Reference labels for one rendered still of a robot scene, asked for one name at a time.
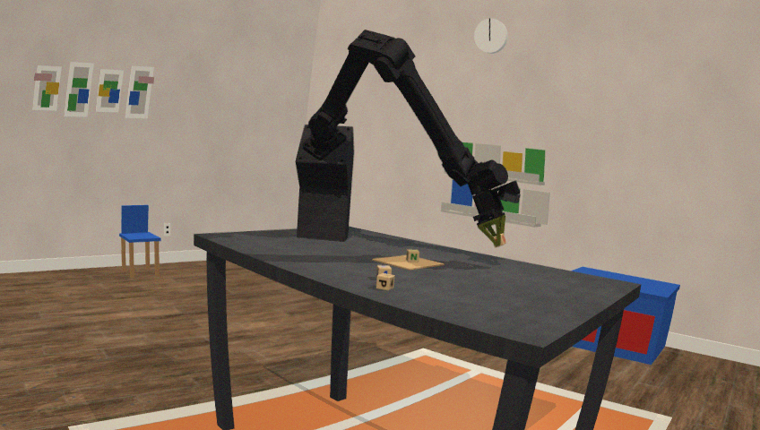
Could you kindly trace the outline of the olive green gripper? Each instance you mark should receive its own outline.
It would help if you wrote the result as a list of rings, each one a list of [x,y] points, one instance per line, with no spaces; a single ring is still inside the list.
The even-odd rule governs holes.
[[[479,198],[479,195],[483,194],[483,193],[485,193],[487,191],[489,191],[489,189],[485,190],[485,191],[482,191],[480,193],[477,193],[477,194],[475,194],[475,195],[472,196],[473,200],[475,202],[475,205],[477,207],[478,213],[479,213],[479,215],[474,216],[473,218],[474,218],[474,221],[478,221],[479,222],[479,223],[477,223],[478,228],[491,240],[491,242],[495,246],[498,246],[498,245],[501,245],[501,234],[505,233],[505,213],[502,212],[502,210],[504,209],[504,207],[502,205],[502,206],[499,206],[499,207],[497,207],[497,208],[495,208],[493,210],[484,211],[484,208],[482,206],[482,203],[481,203],[481,200]],[[483,213],[483,212],[485,212],[485,213]],[[483,221],[483,222],[481,222],[481,221]],[[497,233],[491,227],[492,225],[496,225]],[[494,236],[497,236],[497,240],[495,240]]]

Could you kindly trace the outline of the tan flat mat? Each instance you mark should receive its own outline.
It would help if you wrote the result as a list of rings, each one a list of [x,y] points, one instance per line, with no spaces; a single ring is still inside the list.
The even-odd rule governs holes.
[[[389,264],[389,265],[399,267],[399,268],[409,270],[409,271],[445,265],[444,263],[433,262],[433,261],[422,259],[422,258],[419,258],[419,262],[408,262],[406,260],[406,255],[385,257],[385,258],[375,258],[375,259],[372,259],[372,261]]]

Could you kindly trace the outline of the tan letter block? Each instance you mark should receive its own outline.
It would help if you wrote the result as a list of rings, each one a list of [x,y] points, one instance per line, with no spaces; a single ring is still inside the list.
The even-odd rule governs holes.
[[[497,240],[497,236],[494,236],[494,238],[495,238],[495,240]],[[501,245],[504,245],[504,244],[506,244],[505,236],[504,236],[504,234],[501,234]],[[498,246],[494,245],[494,247],[497,248],[497,247],[499,247],[501,245],[498,245]]]
[[[376,278],[376,288],[382,290],[390,290],[394,286],[394,275],[380,274]]]
[[[408,262],[419,262],[419,251],[407,249],[406,260]]]
[[[376,276],[382,273],[392,274],[392,268],[390,266],[377,265]]]

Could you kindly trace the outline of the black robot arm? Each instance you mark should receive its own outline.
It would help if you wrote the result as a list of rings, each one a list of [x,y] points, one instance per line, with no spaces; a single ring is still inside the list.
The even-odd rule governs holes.
[[[500,200],[519,202],[521,195],[517,182],[502,185],[508,180],[505,167],[494,160],[478,163],[455,135],[420,78],[413,62],[415,55],[404,39],[363,30],[350,43],[348,50],[325,102],[308,122],[311,137],[302,144],[305,151],[322,160],[346,141],[346,134],[337,129],[337,125],[347,121],[347,100],[370,63],[384,82],[394,82],[407,100],[434,143],[447,175],[449,173],[448,176],[459,186],[468,184],[471,195],[492,189],[479,195],[484,211],[502,206]]]

